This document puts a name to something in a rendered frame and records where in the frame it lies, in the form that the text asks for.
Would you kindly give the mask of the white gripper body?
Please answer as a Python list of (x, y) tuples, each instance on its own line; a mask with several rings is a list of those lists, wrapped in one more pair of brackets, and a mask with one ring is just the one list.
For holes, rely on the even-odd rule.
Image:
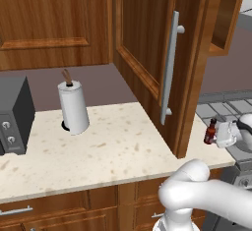
[(236, 143), (237, 137), (234, 133), (235, 123), (224, 122), (219, 125), (216, 144), (219, 148), (227, 148)]

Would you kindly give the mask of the grey stove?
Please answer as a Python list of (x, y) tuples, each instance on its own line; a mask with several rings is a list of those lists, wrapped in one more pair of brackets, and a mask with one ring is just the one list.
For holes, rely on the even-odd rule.
[(236, 143), (225, 148), (235, 164), (224, 168), (220, 178), (252, 193), (252, 90), (203, 94), (196, 113), (207, 126), (216, 118), (217, 130), (221, 123), (235, 123)]

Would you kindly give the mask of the open wooden cabinet door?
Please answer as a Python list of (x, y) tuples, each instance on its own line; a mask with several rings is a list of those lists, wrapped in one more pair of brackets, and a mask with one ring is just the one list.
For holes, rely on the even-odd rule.
[[(113, 0), (113, 60), (172, 153), (186, 156), (221, 0)], [(160, 122), (173, 12), (177, 35), (168, 107)]]

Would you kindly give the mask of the wooden base cabinet door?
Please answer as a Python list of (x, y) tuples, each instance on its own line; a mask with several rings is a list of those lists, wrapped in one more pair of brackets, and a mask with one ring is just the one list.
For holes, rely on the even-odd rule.
[(119, 231), (117, 208), (47, 214), (23, 222), (25, 231)]

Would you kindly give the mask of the closed wooden cabinet door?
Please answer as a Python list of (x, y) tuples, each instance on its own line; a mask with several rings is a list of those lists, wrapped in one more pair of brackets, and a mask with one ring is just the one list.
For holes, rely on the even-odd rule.
[(0, 71), (107, 64), (111, 0), (0, 0)]

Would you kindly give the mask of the dark red condiment bottle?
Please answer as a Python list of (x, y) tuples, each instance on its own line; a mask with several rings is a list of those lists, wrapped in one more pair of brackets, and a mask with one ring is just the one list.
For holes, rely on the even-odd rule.
[(205, 144), (211, 144), (213, 142), (213, 139), (216, 133), (216, 123), (217, 123), (217, 119), (212, 118), (210, 122), (210, 126), (207, 128), (206, 134), (204, 137)]

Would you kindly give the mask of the narrow wooden drawer front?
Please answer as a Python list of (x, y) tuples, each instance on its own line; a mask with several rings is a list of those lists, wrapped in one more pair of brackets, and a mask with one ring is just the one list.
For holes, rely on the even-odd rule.
[(135, 202), (144, 202), (158, 198), (159, 186), (166, 180), (166, 177), (145, 180), (135, 183)]
[[(165, 208), (159, 202), (139, 203), (134, 207), (134, 231), (152, 231), (158, 220), (153, 217), (154, 214), (164, 213)], [(202, 228), (206, 217), (204, 210), (194, 209), (192, 212), (192, 220), (199, 228)]]

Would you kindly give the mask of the grey range hood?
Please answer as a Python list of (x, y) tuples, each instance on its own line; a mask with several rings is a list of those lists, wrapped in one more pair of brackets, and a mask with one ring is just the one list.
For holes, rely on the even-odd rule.
[(240, 28), (252, 31), (252, 0), (242, 0), (237, 25)]

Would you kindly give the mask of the white paper towel roll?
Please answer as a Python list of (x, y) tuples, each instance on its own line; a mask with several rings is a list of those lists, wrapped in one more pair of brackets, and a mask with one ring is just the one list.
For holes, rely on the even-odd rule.
[(59, 84), (58, 92), (64, 126), (69, 129), (71, 135), (79, 135), (88, 128), (90, 120), (82, 85), (78, 81), (72, 81), (72, 84), (71, 87), (68, 87), (66, 82)]

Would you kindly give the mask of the brown paper towel holder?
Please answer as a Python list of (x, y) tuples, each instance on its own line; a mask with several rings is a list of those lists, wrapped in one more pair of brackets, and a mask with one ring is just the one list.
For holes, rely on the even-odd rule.
[[(71, 76), (70, 76), (70, 73), (68, 72), (68, 70), (67, 70), (67, 69), (64, 69), (64, 70), (62, 71), (62, 75), (63, 75), (63, 77), (64, 77), (64, 79), (65, 79), (66, 87), (72, 87), (72, 86), (73, 86), (73, 83), (72, 83)], [(62, 128), (63, 128), (64, 130), (70, 132), (70, 130), (69, 130), (69, 128), (66, 126), (65, 122), (66, 122), (66, 120), (64, 119), (64, 120), (62, 121), (62, 123), (61, 123), (61, 126), (62, 126)]]

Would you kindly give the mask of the wide wooden drawer front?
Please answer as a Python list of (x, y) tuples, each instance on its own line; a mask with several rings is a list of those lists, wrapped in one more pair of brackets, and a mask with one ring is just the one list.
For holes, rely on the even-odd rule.
[(34, 217), (62, 210), (94, 210), (117, 206), (117, 187), (110, 186), (20, 202), (1, 203), (0, 210), (9, 211), (27, 208), (28, 206), (31, 207), (31, 211), (0, 216), (0, 221)]

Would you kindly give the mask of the dark grey toaster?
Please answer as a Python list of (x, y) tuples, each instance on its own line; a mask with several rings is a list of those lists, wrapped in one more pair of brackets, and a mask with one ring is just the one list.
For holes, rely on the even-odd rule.
[(27, 77), (1, 77), (0, 155), (27, 152), (34, 114)]

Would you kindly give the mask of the open wooden wall cabinet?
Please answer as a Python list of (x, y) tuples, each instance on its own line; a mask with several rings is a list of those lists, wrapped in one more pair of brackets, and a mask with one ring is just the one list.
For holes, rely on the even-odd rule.
[(220, 0), (217, 20), (209, 49), (211, 56), (228, 54), (242, 0)]

